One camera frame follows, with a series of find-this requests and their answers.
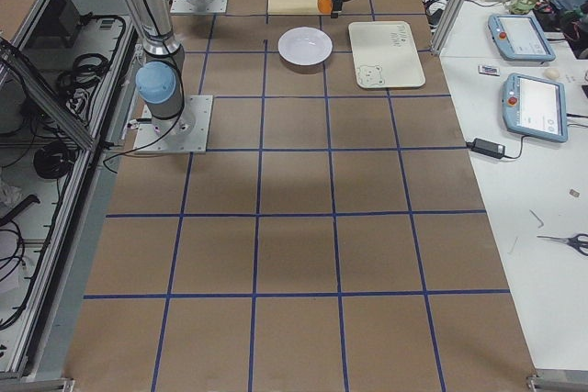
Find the orange fruit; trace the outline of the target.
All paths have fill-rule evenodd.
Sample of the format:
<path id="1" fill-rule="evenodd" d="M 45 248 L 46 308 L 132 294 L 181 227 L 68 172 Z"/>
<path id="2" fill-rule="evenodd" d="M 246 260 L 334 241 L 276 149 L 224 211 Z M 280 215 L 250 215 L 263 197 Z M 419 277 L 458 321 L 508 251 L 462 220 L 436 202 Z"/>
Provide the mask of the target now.
<path id="1" fill-rule="evenodd" d="M 330 15 L 333 12 L 333 0 L 317 0 L 317 9 L 322 15 Z"/>

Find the cream bear tray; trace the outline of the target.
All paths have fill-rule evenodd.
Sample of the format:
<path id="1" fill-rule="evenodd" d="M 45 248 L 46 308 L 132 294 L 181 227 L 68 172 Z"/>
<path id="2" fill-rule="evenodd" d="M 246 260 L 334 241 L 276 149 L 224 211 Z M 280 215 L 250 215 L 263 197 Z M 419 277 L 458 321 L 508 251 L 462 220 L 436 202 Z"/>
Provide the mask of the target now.
<path id="1" fill-rule="evenodd" d="M 348 25 L 356 82 L 364 89 L 418 88 L 425 76 L 410 25 L 405 21 Z"/>

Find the white round plate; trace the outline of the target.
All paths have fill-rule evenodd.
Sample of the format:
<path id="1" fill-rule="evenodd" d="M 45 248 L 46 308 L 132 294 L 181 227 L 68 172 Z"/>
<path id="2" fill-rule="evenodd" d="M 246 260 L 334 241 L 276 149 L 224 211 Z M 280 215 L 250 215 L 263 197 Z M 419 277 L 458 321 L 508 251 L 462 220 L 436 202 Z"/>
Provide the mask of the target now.
<path id="1" fill-rule="evenodd" d="M 289 29 L 279 38 L 277 46 L 284 60 L 298 66 L 324 62 L 333 50 L 330 37 L 323 31 L 310 27 Z"/>

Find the small card box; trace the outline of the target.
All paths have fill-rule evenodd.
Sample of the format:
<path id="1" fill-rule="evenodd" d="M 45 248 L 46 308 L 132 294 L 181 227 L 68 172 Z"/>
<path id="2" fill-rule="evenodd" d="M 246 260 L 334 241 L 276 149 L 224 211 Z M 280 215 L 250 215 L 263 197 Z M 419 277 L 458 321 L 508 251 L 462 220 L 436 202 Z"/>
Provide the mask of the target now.
<path id="1" fill-rule="evenodd" d="M 500 76 L 501 72 L 497 66 L 492 65 L 484 65 L 480 64 L 478 66 L 478 72 L 482 75 L 489 75 L 489 76 Z"/>

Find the upper teach pendant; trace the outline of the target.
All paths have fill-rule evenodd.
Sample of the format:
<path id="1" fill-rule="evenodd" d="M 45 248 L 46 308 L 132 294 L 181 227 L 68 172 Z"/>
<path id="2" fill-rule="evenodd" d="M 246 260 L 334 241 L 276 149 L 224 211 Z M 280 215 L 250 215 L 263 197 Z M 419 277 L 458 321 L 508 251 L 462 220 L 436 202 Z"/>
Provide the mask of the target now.
<path id="1" fill-rule="evenodd" d="M 488 29 L 509 62 L 552 62 L 556 55 L 538 21 L 531 16 L 490 15 Z"/>

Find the teach pendant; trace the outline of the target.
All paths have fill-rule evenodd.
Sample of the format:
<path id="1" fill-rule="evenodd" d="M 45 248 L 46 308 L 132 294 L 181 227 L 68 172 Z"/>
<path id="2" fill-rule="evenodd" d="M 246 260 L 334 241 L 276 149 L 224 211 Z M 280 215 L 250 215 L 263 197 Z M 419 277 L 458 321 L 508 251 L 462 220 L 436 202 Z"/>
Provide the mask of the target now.
<path id="1" fill-rule="evenodd" d="M 568 140 L 562 83 L 511 73 L 503 84 L 502 114 L 510 132 L 558 143 Z"/>
<path id="2" fill-rule="evenodd" d="M 531 16 L 490 15 L 488 29 L 509 62 L 552 62 L 556 55 L 538 21 Z"/>

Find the black power brick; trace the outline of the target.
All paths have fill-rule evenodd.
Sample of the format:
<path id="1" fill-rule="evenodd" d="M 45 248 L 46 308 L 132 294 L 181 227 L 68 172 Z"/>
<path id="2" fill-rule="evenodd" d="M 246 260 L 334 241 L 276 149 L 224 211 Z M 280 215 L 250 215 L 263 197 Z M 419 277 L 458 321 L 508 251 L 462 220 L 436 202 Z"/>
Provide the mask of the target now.
<path id="1" fill-rule="evenodd" d="M 466 146 L 473 152 L 494 159 L 502 159 L 505 157 L 505 147 L 502 144 L 492 141 L 475 138 L 472 141 L 467 141 Z"/>

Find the lower teach pendant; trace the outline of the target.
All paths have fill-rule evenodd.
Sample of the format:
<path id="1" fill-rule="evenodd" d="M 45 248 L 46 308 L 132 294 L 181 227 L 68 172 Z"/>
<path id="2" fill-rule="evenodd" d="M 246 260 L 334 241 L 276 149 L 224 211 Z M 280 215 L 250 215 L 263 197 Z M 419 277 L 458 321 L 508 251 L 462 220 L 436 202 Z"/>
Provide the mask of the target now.
<path id="1" fill-rule="evenodd" d="M 562 83 L 511 73 L 503 84 L 502 114 L 510 132 L 558 143 L 568 140 Z"/>

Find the small white egg object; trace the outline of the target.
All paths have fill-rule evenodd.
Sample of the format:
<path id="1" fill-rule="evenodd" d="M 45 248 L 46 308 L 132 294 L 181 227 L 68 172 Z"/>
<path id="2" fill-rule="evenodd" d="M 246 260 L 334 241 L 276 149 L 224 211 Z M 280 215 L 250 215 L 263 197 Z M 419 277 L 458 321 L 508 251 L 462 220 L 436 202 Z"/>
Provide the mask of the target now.
<path id="1" fill-rule="evenodd" d="M 558 79 L 560 79 L 560 72 L 558 69 L 556 68 L 547 68 L 544 72 L 543 75 L 548 78 L 549 80 L 552 81 L 557 81 Z"/>

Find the side equipment rack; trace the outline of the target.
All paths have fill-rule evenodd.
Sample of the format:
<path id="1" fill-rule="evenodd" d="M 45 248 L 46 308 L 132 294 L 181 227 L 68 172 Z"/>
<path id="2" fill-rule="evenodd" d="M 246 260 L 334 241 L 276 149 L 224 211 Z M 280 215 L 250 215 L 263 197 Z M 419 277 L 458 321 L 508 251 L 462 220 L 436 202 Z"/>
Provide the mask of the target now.
<path id="1" fill-rule="evenodd" d="M 1 387 L 64 387 L 128 109 L 123 0 L 1 0 Z"/>

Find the black scissors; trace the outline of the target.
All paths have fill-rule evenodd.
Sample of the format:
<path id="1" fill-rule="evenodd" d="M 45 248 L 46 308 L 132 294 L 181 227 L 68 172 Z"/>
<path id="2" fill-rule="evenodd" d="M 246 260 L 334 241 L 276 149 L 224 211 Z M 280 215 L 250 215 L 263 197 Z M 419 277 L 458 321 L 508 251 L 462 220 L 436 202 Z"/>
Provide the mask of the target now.
<path id="1" fill-rule="evenodd" d="M 573 248 L 576 252 L 583 256 L 588 256 L 587 252 L 587 234 L 586 233 L 577 233 L 570 237 L 554 237 L 554 236 L 547 236 L 547 235 L 538 235 L 540 239 L 548 240 L 548 241 L 555 241 L 559 243 L 563 243 L 571 248 Z"/>

